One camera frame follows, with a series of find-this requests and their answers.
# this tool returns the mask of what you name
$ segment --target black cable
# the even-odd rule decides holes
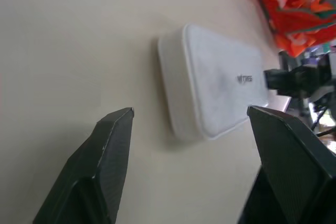
[[[323,115],[325,114],[325,112],[327,111],[328,107],[324,107],[322,109],[322,112],[320,112],[319,116],[317,117],[316,121],[313,123],[312,127],[310,128],[312,131],[315,129],[315,127],[317,126],[317,124],[320,122],[320,119],[323,117]]]
[[[320,133],[316,134],[316,136],[321,137],[321,136],[325,136],[325,135],[328,135],[328,134],[333,133],[333,132],[336,132],[336,126],[331,128],[330,130],[320,132]]]

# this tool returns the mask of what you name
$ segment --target red fabric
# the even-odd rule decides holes
[[[288,0],[287,6],[291,6],[291,3],[296,1],[298,0]],[[336,18],[336,15],[333,15],[328,19],[320,19],[316,15],[300,11],[284,12],[279,9],[278,2],[275,0],[262,0],[262,2],[268,12],[272,27],[275,29],[275,38],[278,45],[284,47],[284,49],[289,51],[289,53],[294,57],[299,55],[303,51],[304,47],[295,47],[292,45],[291,41],[286,37],[286,34],[303,29],[314,28],[328,22],[333,22]],[[328,42],[336,38],[336,25],[321,29],[316,33],[308,33],[307,36],[309,37],[309,44],[312,43],[312,46]]]

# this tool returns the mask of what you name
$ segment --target textured black plastic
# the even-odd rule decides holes
[[[127,172],[132,108],[100,120],[72,154],[34,224],[115,223]]]
[[[288,224],[262,167],[238,224]]]
[[[334,191],[335,156],[294,116],[256,106],[248,115],[262,168],[288,223],[336,223],[325,218],[335,201],[328,197]]]

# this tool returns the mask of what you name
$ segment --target lid of box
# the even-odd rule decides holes
[[[185,27],[183,44],[196,119],[207,138],[217,138],[247,120],[249,105],[267,106],[257,48],[196,25]]]

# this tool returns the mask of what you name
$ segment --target beige table surface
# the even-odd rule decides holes
[[[118,224],[234,224],[260,165],[249,123],[172,141],[155,38],[193,22],[277,49],[255,0],[0,0],[0,221],[31,223],[67,158],[135,108]],[[270,96],[282,110],[287,98]]]

